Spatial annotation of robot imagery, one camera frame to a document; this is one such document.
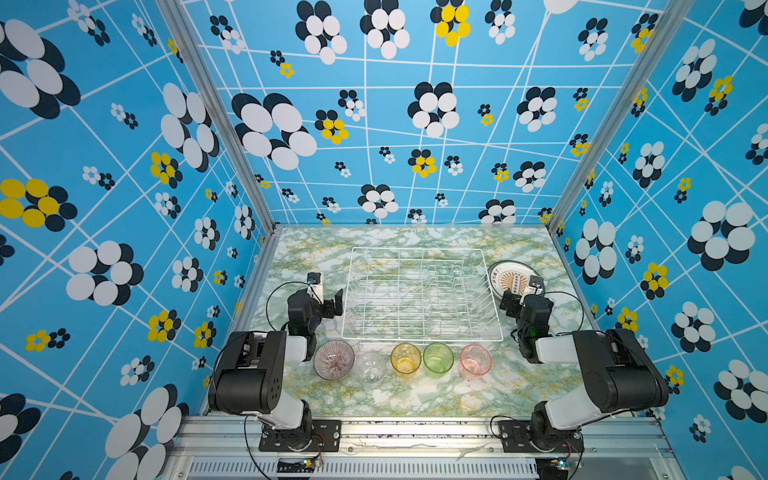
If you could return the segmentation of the yellow drinking glass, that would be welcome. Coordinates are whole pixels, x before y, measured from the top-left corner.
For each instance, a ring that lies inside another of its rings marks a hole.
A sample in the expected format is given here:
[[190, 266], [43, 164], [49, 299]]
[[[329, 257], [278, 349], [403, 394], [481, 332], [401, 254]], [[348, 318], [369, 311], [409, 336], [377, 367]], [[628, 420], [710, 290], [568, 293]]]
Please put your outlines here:
[[422, 364], [420, 349], [411, 343], [400, 343], [390, 353], [390, 363], [397, 374], [415, 374]]

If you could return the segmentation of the pink drinking glass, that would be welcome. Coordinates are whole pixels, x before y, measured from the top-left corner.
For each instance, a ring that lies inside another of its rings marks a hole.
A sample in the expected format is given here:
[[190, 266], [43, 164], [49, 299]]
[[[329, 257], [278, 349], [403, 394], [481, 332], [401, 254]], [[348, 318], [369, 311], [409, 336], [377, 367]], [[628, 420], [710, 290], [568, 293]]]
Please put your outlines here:
[[482, 345], [467, 345], [461, 350], [459, 367], [462, 375], [466, 378], [480, 378], [491, 371], [493, 367], [492, 355]]

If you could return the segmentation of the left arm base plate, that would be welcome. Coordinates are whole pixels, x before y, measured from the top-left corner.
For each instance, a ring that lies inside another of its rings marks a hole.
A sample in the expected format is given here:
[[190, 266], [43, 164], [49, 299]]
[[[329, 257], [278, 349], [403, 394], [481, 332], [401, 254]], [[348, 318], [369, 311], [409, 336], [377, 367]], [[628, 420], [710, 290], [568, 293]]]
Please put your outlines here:
[[335, 453], [339, 451], [342, 422], [336, 419], [313, 420], [297, 429], [262, 428], [258, 445], [260, 452], [277, 453]]

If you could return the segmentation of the clear drinking glass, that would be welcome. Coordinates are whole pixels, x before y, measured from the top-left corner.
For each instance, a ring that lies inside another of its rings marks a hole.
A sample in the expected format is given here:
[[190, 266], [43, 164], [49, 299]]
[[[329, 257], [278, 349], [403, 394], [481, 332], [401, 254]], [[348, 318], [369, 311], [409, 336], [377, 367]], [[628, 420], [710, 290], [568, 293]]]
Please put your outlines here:
[[363, 352], [356, 357], [356, 372], [366, 385], [374, 385], [383, 380], [385, 364], [378, 352]]

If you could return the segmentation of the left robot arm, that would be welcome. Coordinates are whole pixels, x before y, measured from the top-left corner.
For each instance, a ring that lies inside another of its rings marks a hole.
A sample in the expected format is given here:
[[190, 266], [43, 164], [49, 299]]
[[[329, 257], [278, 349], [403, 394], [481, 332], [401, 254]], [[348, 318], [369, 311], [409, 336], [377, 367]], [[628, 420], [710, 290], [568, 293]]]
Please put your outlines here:
[[320, 300], [317, 293], [308, 285], [289, 296], [282, 330], [236, 331], [229, 336], [214, 363], [208, 391], [212, 411], [254, 416], [278, 434], [311, 435], [310, 407], [283, 391], [283, 377], [288, 363], [313, 359], [322, 320], [343, 313], [342, 289], [331, 300]]

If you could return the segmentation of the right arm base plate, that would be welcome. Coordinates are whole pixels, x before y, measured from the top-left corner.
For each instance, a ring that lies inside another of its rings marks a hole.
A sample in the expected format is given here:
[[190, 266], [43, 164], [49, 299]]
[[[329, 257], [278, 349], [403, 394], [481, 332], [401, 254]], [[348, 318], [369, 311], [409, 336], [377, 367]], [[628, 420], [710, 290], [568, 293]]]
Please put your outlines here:
[[495, 427], [505, 453], [562, 454], [584, 450], [583, 436], [576, 430], [556, 430], [530, 420], [501, 420]]

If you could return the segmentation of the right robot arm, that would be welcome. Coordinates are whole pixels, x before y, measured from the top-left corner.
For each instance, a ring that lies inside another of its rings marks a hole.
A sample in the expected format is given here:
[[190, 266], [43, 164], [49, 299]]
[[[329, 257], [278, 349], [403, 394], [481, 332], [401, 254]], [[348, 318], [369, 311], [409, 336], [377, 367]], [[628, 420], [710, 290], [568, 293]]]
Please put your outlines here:
[[582, 385], [539, 402], [527, 422], [532, 446], [552, 451], [584, 426], [612, 414], [662, 407], [669, 388], [655, 364], [626, 329], [549, 331], [554, 303], [543, 295], [504, 291], [500, 308], [516, 320], [512, 338], [531, 364], [575, 365]]

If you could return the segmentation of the white plate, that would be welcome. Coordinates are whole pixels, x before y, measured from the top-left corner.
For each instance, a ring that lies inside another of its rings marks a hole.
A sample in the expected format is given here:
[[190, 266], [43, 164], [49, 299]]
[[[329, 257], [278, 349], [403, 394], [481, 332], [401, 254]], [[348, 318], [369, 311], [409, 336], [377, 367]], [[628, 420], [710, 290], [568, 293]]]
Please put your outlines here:
[[488, 276], [495, 300], [500, 301], [507, 290], [523, 296], [523, 290], [531, 275], [542, 277], [535, 269], [519, 261], [503, 260], [492, 264], [488, 269]]

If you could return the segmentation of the green drinking glass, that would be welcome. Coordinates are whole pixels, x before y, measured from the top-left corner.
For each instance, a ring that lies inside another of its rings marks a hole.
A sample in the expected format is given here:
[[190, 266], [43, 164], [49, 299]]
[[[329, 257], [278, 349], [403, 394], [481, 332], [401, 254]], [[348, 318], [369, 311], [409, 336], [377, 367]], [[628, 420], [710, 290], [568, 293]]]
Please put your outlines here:
[[427, 370], [436, 375], [448, 373], [454, 365], [453, 350], [441, 342], [427, 345], [423, 350], [422, 359]]

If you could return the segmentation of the striped ceramic bowl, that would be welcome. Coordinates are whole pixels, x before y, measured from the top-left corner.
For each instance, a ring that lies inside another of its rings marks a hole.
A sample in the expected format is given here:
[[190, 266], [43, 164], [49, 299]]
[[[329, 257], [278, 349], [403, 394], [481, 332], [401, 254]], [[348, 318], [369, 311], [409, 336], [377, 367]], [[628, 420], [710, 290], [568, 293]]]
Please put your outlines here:
[[320, 346], [314, 355], [313, 366], [323, 380], [336, 381], [344, 378], [353, 368], [355, 352], [343, 340], [331, 340]]

